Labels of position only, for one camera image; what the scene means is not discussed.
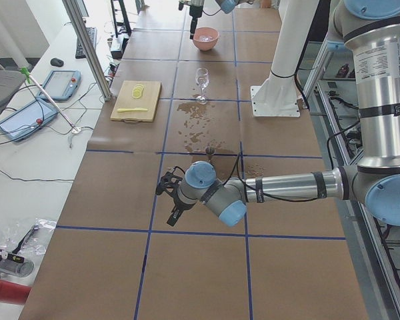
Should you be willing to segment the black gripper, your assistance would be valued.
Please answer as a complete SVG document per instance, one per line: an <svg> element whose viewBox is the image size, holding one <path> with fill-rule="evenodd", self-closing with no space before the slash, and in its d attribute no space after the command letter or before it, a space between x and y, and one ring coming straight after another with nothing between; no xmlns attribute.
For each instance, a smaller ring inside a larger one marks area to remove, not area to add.
<svg viewBox="0 0 400 320"><path fill-rule="evenodd" d="M190 24L190 39L194 39L194 35L197 29L197 17L202 17L204 0L189 0L189 1L179 1L178 9L181 11L184 6L189 7L189 15L192 17Z"/></svg>
<svg viewBox="0 0 400 320"><path fill-rule="evenodd" d="M159 182L155 189L156 195L161 195L163 192L166 192L174 202L174 207L171 210L171 214L166 221L168 225L175 225L180 216L182 216L183 212L186 210L185 203L180 200L178 196L178 189L183 180L182 177L177 176L175 171L179 169L185 174L185 171L179 166L175 166L172 169L169 169L162 177L160 177Z"/></svg>

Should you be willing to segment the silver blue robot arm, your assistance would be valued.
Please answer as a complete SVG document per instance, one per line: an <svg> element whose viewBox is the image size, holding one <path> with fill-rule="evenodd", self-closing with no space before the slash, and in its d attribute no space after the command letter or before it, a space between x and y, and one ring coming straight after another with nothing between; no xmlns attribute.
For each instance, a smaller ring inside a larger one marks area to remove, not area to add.
<svg viewBox="0 0 400 320"><path fill-rule="evenodd" d="M212 164L194 162L182 177L167 172L157 185L156 193L174 202L169 225L196 203L233 226L248 202L335 197L358 201L378 220L400 226L400 1L333 1L329 35L353 53L361 160L324 172L226 182Z"/></svg>
<svg viewBox="0 0 400 320"><path fill-rule="evenodd" d="M187 6L189 8L189 15L191 16L191 24L190 24L190 36L189 38L191 40L194 39L194 35L197 29L197 22L198 19L202 17L203 14L206 14L209 16L208 13L204 11L204 0L192 0L192 1L179 1L179 6L178 10L182 11L184 6ZM219 10L217 11L224 12L225 14L228 14L234 10L234 8L242 3L249 3L253 4L253 1L248 1L248 0L216 0L216 4L219 6Z"/></svg>

